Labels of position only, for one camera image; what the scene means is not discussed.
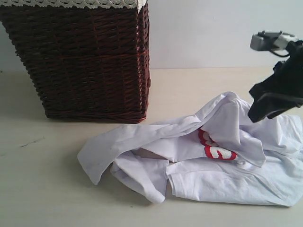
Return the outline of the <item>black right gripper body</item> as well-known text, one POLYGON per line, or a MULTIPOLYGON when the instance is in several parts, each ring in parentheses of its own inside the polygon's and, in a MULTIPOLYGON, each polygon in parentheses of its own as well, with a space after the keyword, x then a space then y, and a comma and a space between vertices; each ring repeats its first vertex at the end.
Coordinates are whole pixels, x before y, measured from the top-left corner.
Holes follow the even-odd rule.
POLYGON ((290 42, 289 58, 275 71, 277 92, 284 95, 303 94, 303 42, 290 42))

